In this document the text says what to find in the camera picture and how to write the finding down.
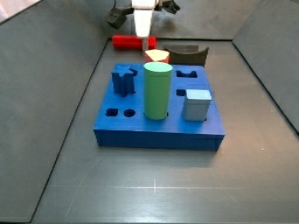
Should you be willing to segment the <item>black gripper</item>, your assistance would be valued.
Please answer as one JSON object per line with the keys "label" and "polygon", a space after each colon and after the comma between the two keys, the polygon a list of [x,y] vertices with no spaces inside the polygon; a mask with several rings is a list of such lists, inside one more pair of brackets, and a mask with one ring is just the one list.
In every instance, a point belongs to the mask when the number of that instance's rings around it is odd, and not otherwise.
{"label": "black gripper", "polygon": [[135,35],[141,39],[143,51],[148,50],[152,14],[161,10],[175,14],[180,10],[180,6],[173,0],[131,0],[128,6],[117,7],[117,0],[113,0],[113,7],[107,14],[107,23],[115,29],[121,27],[127,21],[127,16],[133,15]]}

